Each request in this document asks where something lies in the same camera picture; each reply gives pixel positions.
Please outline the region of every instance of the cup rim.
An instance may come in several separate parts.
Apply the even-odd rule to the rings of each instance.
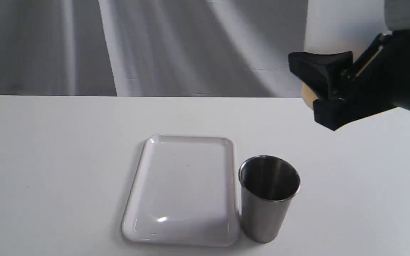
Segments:
[[[287,164],[292,170],[294,170],[295,175],[296,175],[297,178],[298,178],[298,188],[295,190],[295,192],[292,193],[292,194],[291,194],[290,196],[288,196],[287,198],[284,198],[284,199],[280,199],[280,200],[270,200],[270,199],[266,199],[266,198],[260,197],[260,196],[256,195],[255,193],[252,193],[251,191],[249,191],[249,189],[246,188],[246,186],[245,186],[245,185],[243,184],[243,182],[241,181],[241,171],[243,170],[244,166],[245,166],[249,161],[254,160],[254,159],[260,159],[260,158],[279,160],[279,161],[283,162],[284,164]],[[285,202],[285,201],[288,201],[288,200],[292,199],[292,198],[298,193],[298,191],[300,190],[300,187],[301,187],[300,175],[299,175],[298,172],[295,170],[295,168],[294,168],[291,164],[289,164],[288,162],[286,162],[286,161],[284,161],[284,160],[282,160],[282,159],[280,159],[280,158],[278,158],[278,157],[270,156],[270,155],[257,155],[257,156],[253,156],[253,157],[251,157],[251,158],[246,159],[246,160],[240,165],[240,168],[239,168],[239,170],[238,170],[238,180],[240,181],[241,188],[246,189],[246,190],[247,190],[249,193],[251,193],[253,196],[259,198],[260,200],[267,201],[267,202],[274,202],[274,203],[275,203],[275,202]]]

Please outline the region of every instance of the metal cup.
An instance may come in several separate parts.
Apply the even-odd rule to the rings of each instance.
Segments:
[[[259,243],[276,238],[292,198],[300,188],[300,176],[286,161],[255,156],[241,164],[241,226]]]

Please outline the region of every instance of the stainless steel cup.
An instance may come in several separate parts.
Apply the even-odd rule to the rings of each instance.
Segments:
[[[300,176],[286,161],[255,156],[241,164],[241,226],[259,243],[278,235],[290,202],[300,188]]]

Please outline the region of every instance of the white tray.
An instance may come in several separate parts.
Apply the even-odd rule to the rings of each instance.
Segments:
[[[155,135],[146,141],[122,232],[132,241],[229,246],[240,234],[233,144]]]

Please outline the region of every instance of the white table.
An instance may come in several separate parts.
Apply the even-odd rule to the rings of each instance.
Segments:
[[[278,238],[136,244],[119,230],[143,141],[225,136],[300,173]],[[410,255],[410,112],[335,132],[301,99],[0,96],[0,255]]]

